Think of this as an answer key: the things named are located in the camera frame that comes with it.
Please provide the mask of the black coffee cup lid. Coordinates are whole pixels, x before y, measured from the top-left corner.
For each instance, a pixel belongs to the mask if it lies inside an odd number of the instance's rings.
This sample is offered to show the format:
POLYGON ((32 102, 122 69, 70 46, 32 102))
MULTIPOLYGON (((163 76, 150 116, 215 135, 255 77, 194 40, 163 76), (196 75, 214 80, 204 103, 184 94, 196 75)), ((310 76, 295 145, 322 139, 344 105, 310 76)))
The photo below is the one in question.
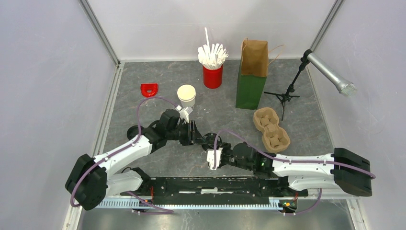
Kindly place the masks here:
POLYGON ((207 133, 203 136, 204 144, 202 147, 206 149, 212 149, 214 147, 214 141, 216 138, 216 133, 207 133))

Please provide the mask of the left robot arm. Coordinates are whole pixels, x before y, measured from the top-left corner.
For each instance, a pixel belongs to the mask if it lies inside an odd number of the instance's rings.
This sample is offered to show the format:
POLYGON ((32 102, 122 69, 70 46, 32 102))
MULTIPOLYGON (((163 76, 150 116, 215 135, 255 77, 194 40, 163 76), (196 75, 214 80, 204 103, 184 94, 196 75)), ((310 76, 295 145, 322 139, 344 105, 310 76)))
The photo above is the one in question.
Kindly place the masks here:
POLYGON ((183 146, 203 145, 203 137, 194 121, 189 119, 191 107, 167 109, 160 119, 147 127, 132 126, 127 131, 125 144, 95 157, 80 156, 66 183, 65 189, 72 200, 85 210, 95 208, 106 197, 127 191, 145 195, 150 181, 136 170, 119 173, 119 170, 164 147, 169 140, 183 146))

